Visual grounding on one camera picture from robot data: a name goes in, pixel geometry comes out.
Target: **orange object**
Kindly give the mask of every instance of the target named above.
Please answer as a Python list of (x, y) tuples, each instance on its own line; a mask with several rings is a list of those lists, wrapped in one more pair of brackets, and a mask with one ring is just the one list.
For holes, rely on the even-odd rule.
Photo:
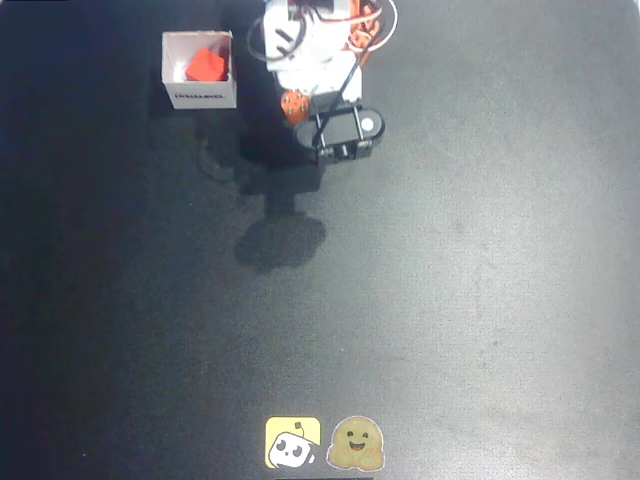
[(309, 118), (311, 101), (301, 92), (287, 91), (280, 101), (282, 111), (291, 125), (297, 125)]
[(357, 17), (360, 15), (360, 0), (351, 0), (351, 16)]
[(227, 61), (203, 48), (193, 57), (186, 73), (191, 82), (221, 82), (227, 77)]
[[(358, 12), (358, 14), (362, 14), (362, 16), (365, 16), (365, 17), (370, 16), (373, 14), (373, 9), (369, 5), (365, 5), (362, 8), (362, 11)], [(379, 31), (380, 31), (380, 22), (375, 19), (354, 24), (351, 26), (351, 35), (349, 37), (349, 43), (351, 43), (351, 45), (353, 45), (356, 48), (363, 49), (369, 44), (371, 39), (378, 34)], [(367, 60), (369, 60), (370, 56), (371, 56), (371, 52), (367, 52), (364, 55), (364, 57), (362, 57), (362, 60), (360, 61), (360, 65), (364, 66), (367, 63)]]

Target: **robot sticker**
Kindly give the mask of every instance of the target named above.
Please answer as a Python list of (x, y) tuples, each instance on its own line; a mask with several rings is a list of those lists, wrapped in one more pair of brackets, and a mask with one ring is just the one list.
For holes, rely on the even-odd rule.
[(333, 431), (327, 463), (340, 470), (382, 470), (385, 464), (383, 444), (382, 431), (376, 422), (366, 417), (346, 418)]
[(269, 468), (300, 468), (316, 459), (320, 422), (311, 417), (273, 417), (267, 422), (265, 463)]

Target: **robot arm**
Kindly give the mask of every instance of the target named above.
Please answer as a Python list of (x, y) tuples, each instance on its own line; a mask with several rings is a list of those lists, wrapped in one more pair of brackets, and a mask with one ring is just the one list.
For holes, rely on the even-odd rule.
[[(390, 5), (394, 23), (383, 40), (382, 8), (374, 0), (267, 0), (248, 33), (250, 53), (281, 90), (294, 140), (318, 160), (369, 156), (382, 138), (382, 115), (361, 104), (361, 65), (395, 31)], [(258, 26), (264, 55), (251, 47)]]

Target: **smiling face sticker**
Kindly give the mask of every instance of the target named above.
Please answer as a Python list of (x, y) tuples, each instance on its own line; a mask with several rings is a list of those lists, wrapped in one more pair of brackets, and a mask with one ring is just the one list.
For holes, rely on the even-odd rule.
[(327, 462), (340, 470), (381, 470), (385, 462), (383, 443), (380, 427), (373, 420), (349, 417), (333, 431)]

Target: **cardboard box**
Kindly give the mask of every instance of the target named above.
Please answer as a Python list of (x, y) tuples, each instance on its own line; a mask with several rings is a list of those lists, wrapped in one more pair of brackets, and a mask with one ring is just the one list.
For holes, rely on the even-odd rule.
[[(162, 83), (173, 108), (236, 108), (238, 86), (231, 55), (231, 32), (164, 32), (162, 34)], [(185, 71), (202, 48), (228, 59), (229, 74), (223, 82), (190, 82)]]

